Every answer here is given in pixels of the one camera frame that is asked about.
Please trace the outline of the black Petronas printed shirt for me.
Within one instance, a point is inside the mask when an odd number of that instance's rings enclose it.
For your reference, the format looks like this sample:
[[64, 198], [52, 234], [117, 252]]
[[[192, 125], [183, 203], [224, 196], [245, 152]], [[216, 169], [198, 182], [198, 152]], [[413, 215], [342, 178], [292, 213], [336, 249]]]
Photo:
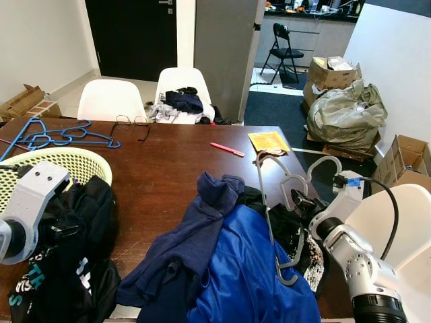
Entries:
[[12, 323], [103, 323], [110, 316], [120, 283], [110, 258], [114, 206], [114, 191], [99, 176], [49, 201], [28, 270], [8, 295]]

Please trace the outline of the dark clothes pile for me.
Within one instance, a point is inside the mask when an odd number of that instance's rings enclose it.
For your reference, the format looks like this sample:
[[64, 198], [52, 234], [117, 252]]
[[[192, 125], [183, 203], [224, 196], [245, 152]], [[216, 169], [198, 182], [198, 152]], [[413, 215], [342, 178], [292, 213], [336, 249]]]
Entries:
[[213, 118], [212, 105], [204, 104], [192, 87], [161, 93], [149, 111], [149, 120], [154, 123], [209, 125]]

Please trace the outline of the black eyeglasses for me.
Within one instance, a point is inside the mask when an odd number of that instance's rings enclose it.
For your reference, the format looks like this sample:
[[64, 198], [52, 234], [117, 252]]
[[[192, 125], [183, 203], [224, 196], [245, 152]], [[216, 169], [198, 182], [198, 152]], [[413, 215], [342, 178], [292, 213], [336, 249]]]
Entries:
[[111, 127], [110, 137], [114, 137], [114, 132], [116, 132], [116, 129], [119, 126], [145, 127], [147, 132], [145, 132], [145, 135], [143, 135], [142, 138], [138, 139], [139, 142], [147, 141], [152, 129], [152, 124], [148, 122], [148, 119], [145, 116], [136, 116], [135, 118], [130, 118], [129, 116], [117, 116], [114, 121], [114, 125]]

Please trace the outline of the black folding chair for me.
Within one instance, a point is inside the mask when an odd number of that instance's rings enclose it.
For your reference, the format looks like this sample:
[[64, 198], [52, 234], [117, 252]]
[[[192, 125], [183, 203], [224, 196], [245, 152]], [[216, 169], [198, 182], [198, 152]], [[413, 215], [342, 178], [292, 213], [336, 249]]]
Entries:
[[264, 65], [261, 68], [261, 74], [266, 68], [270, 68], [269, 61], [271, 57], [278, 59], [277, 67], [272, 68], [275, 75], [272, 77], [271, 83], [275, 81], [278, 75], [282, 78], [286, 77], [286, 73], [293, 73], [296, 82], [299, 82], [299, 73], [296, 70], [296, 59], [304, 58], [304, 53], [292, 48], [292, 41], [290, 41], [290, 31], [283, 24], [274, 24], [272, 26], [273, 35], [275, 40], [269, 50]]

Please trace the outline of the grey kitchen counter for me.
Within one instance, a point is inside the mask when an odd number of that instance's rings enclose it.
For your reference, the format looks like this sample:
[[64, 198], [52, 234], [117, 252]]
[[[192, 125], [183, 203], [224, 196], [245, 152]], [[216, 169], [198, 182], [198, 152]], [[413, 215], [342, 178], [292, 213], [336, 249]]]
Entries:
[[[255, 67], [262, 67], [265, 63], [272, 67], [277, 64], [277, 59], [268, 57], [275, 42], [279, 47], [289, 46], [304, 53], [302, 58], [296, 59], [298, 67], [308, 67], [314, 57], [342, 57], [357, 21], [357, 16], [344, 13], [292, 13], [283, 7], [266, 9], [255, 53]], [[289, 41], [275, 37], [274, 24], [283, 24], [287, 28]]]

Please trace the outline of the flat open cardboard box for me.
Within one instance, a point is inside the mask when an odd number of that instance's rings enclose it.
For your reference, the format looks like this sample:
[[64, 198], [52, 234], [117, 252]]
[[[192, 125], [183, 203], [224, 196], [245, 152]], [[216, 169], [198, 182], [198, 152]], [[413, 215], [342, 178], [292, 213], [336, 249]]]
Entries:
[[61, 109], [58, 102], [45, 99], [45, 92], [39, 86], [25, 84], [25, 90], [9, 101], [0, 104], [0, 123], [18, 117], [40, 117], [59, 119]]

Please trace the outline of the yellow envelope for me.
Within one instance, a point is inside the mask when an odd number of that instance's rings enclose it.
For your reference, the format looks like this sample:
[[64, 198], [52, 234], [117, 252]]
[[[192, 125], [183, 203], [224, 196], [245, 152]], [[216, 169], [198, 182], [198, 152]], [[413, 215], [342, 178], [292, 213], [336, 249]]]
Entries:
[[250, 142], [256, 153], [268, 153], [271, 155], [289, 154], [290, 146], [280, 132], [249, 133]]

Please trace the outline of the black door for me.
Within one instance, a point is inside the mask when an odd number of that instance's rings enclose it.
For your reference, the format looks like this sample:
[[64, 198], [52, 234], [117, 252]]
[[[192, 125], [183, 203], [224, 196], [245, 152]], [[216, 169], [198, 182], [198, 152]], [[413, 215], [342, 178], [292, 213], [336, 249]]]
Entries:
[[102, 76], [156, 82], [178, 66], [176, 0], [84, 0]]

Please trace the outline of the olive plastic bag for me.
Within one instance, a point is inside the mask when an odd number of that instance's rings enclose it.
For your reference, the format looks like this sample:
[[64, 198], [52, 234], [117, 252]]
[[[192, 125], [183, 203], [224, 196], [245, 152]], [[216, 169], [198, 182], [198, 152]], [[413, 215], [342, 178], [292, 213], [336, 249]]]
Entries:
[[378, 88], [357, 79], [345, 89], [330, 89], [317, 98], [308, 111], [306, 127], [314, 141], [367, 151], [387, 117]]

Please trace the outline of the black white patterned garment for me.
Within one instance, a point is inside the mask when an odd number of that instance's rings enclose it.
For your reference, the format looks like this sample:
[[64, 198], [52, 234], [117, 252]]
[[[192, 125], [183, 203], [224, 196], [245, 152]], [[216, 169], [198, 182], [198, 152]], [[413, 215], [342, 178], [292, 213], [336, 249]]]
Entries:
[[246, 205], [271, 220], [274, 240], [286, 253], [278, 258], [279, 261], [295, 260], [296, 264], [292, 268], [304, 277], [311, 291], [318, 295], [321, 281], [326, 277], [327, 266], [327, 259], [320, 244], [310, 236], [295, 212], [288, 210], [283, 204], [265, 207], [262, 199], [260, 190], [246, 186], [237, 203]]

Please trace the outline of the grey plastic hanger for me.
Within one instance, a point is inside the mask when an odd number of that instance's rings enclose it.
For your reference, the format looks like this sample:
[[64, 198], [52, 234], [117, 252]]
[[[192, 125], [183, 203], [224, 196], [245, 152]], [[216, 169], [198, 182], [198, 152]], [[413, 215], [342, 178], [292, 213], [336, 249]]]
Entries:
[[[278, 196], [282, 201], [278, 204], [283, 204], [287, 207], [288, 210], [290, 210], [290, 201], [292, 200], [293, 196], [296, 196], [296, 191], [302, 191], [306, 193], [310, 198], [313, 199], [319, 199], [315, 198], [310, 195], [310, 183], [308, 182], [308, 179], [305, 178], [303, 175], [299, 174], [293, 174], [289, 171], [288, 167], [275, 155], [271, 155], [268, 153], [257, 153], [255, 160], [253, 161], [253, 164], [255, 165], [257, 169], [257, 176], [259, 179], [259, 186], [261, 186], [261, 194], [263, 195], [262, 202], [265, 204], [265, 207], [270, 207], [267, 202], [269, 198], [269, 193], [265, 190], [264, 185], [264, 179], [263, 179], [263, 164], [267, 161], [274, 162], [280, 170], [283, 170], [284, 176], [280, 180], [280, 183], [278, 184], [278, 189], [276, 191], [276, 196]], [[295, 212], [302, 222], [302, 212], [299, 212], [299, 209]], [[278, 243], [274, 240], [273, 233], [272, 233], [272, 226], [271, 226], [271, 220], [269, 218], [265, 218], [265, 221], [267, 222], [267, 228], [269, 230], [269, 238], [271, 240], [272, 245], [276, 247], [278, 246]], [[320, 246], [321, 250], [323, 250], [323, 254], [325, 255], [325, 258], [327, 259], [327, 265], [329, 265], [329, 259], [327, 258], [327, 255], [325, 254], [325, 249], [321, 245], [321, 241], [315, 239], [313, 237], [313, 231], [310, 227], [304, 227], [308, 229], [308, 232], [310, 233], [310, 236], [316, 240]], [[290, 262], [280, 262], [279, 258], [280, 255], [276, 255], [276, 277], [277, 282], [280, 282], [286, 287], [293, 287], [296, 284], [299, 283], [299, 280], [304, 279], [301, 275], [298, 274], [298, 271], [296, 271], [293, 267], [294, 264], [296, 264], [296, 261], [290, 261]]]

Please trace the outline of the white shell chair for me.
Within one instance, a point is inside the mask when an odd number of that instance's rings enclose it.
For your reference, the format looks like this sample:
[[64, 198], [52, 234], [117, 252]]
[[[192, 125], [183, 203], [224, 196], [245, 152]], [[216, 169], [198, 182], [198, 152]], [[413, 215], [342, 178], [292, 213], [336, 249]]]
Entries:
[[[203, 111], [199, 114], [189, 114], [181, 111], [166, 111], [167, 104], [164, 103], [164, 95], [169, 90], [176, 91], [181, 88], [195, 88], [197, 95], [203, 105]], [[215, 108], [209, 95], [209, 89], [203, 74], [193, 67], [172, 67], [161, 71], [156, 86], [154, 99], [154, 113], [152, 119], [155, 123], [172, 124], [195, 124], [203, 117], [212, 121], [216, 117]]]
[[[391, 188], [398, 206], [398, 226], [385, 262], [394, 268], [397, 292], [404, 303], [407, 323], [431, 323], [431, 196], [417, 184]], [[393, 224], [391, 200], [385, 191], [364, 198], [347, 224], [370, 242], [374, 254], [385, 249]]]
[[147, 121], [138, 87], [127, 81], [95, 79], [83, 88], [78, 102], [78, 120], [115, 121], [117, 116]]

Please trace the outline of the pink pen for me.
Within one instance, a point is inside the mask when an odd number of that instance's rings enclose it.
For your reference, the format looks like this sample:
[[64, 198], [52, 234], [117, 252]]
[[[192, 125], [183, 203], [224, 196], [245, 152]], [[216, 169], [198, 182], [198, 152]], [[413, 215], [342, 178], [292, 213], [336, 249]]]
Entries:
[[231, 153], [231, 154], [236, 155], [238, 157], [245, 157], [245, 153], [243, 153], [243, 151], [238, 151], [238, 150], [230, 148], [230, 147], [225, 147], [225, 145], [220, 145], [218, 143], [209, 143], [209, 144], [212, 145], [212, 147], [221, 149], [222, 151], [227, 151], [227, 153]]

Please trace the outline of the navy blue garment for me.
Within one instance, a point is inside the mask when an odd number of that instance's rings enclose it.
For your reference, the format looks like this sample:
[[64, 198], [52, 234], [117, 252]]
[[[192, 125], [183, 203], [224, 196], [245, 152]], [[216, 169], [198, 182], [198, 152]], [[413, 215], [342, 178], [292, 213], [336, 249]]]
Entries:
[[186, 323], [225, 217], [245, 192], [240, 176], [197, 179], [198, 195], [182, 221], [154, 240], [145, 258], [121, 279], [116, 302], [139, 308], [137, 323]]

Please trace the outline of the green plastic basket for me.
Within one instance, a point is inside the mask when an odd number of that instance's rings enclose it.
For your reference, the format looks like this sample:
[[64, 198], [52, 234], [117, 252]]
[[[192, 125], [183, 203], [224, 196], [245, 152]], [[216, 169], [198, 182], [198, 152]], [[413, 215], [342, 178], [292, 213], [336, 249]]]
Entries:
[[[101, 155], [77, 147], [51, 147], [37, 149], [28, 153], [21, 153], [9, 159], [0, 161], [6, 166], [24, 166], [48, 161], [68, 170], [72, 179], [86, 184], [92, 176], [98, 176], [106, 184], [112, 184], [112, 170], [110, 164]], [[13, 188], [18, 183], [18, 173], [0, 170], [0, 213], [9, 204]]]

